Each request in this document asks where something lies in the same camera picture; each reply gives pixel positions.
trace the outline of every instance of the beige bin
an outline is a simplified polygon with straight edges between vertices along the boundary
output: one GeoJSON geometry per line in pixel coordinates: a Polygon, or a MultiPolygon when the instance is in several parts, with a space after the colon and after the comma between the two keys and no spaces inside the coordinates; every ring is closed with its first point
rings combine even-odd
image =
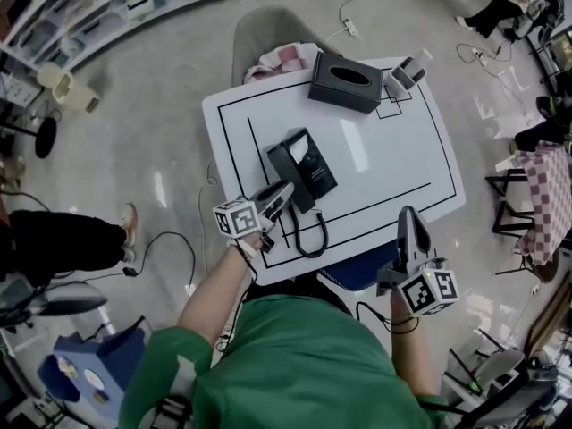
{"type": "Polygon", "coordinates": [[[91,112],[99,103],[99,95],[91,88],[78,84],[73,75],[55,63],[47,62],[38,72],[38,83],[52,89],[58,104],[91,112]]]}

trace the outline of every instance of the green sleeve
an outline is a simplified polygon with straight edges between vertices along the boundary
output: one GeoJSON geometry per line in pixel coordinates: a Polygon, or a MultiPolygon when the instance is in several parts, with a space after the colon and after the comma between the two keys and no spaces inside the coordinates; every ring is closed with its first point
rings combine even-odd
{"type": "Polygon", "coordinates": [[[178,356],[192,362],[199,376],[210,368],[212,355],[208,342],[188,329],[171,327],[153,333],[125,392],[120,429],[137,429],[141,418],[169,394],[179,370],[178,356]]]}
{"type": "MultiPolygon", "coordinates": [[[[421,408],[423,408],[423,402],[437,405],[447,405],[447,402],[441,396],[415,396],[415,398],[417,399],[417,402],[419,402],[419,405],[422,406],[421,408]]],[[[430,410],[427,408],[423,408],[423,411],[427,414],[427,416],[429,416],[429,419],[431,419],[435,429],[445,427],[446,413],[439,410],[430,410]]]]}

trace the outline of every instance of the shoe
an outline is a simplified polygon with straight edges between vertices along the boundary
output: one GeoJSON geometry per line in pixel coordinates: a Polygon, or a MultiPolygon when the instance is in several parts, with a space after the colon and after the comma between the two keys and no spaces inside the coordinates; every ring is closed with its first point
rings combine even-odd
{"type": "Polygon", "coordinates": [[[135,241],[137,240],[139,218],[137,215],[137,208],[135,208],[133,204],[127,204],[127,206],[130,208],[130,211],[128,214],[122,216],[119,225],[125,230],[125,235],[127,235],[123,246],[133,248],[133,246],[135,246],[135,241]]]}
{"type": "Polygon", "coordinates": [[[125,255],[123,256],[122,261],[125,264],[133,264],[135,262],[135,259],[137,258],[137,256],[135,255],[135,251],[133,251],[131,248],[123,247],[123,252],[125,253],[125,255]]]}
{"type": "Polygon", "coordinates": [[[455,16],[455,21],[457,21],[457,24],[460,25],[463,29],[467,29],[470,31],[474,30],[473,27],[467,25],[467,23],[465,22],[465,18],[462,18],[460,16],[455,16]]]}

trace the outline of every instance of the person in green shirt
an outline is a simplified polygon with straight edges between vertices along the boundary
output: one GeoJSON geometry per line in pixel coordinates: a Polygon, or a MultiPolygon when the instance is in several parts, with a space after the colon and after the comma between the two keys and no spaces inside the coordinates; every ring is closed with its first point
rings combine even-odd
{"type": "MultiPolygon", "coordinates": [[[[262,245],[256,234],[244,240],[256,250],[262,245]]],[[[390,358],[315,275],[253,284],[234,338],[211,367],[246,259],[243,249],[228,247],[177,326],[153,333],[125,393],[120,429],[169,427],[158,409],[181,388],[182,369],[189,382],[185,428],[439,427],[442,414],[421,407],[443,403],[423,323],[414,329],[417,320],[408,319],[397,291],[391,317],[408,321],[391,328],[390,358]]]]}

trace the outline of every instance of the black round base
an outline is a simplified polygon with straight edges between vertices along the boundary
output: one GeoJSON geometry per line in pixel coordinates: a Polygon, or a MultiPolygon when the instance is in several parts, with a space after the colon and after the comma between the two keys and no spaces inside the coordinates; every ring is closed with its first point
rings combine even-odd
{"type": "Polygon", "coordinates": [[[52,151],[55,143],[55,134],[57,133],[57,124],[54,118],[46,118],[39,126],[36,135],[36,156],[45,159],[52,151]]]}

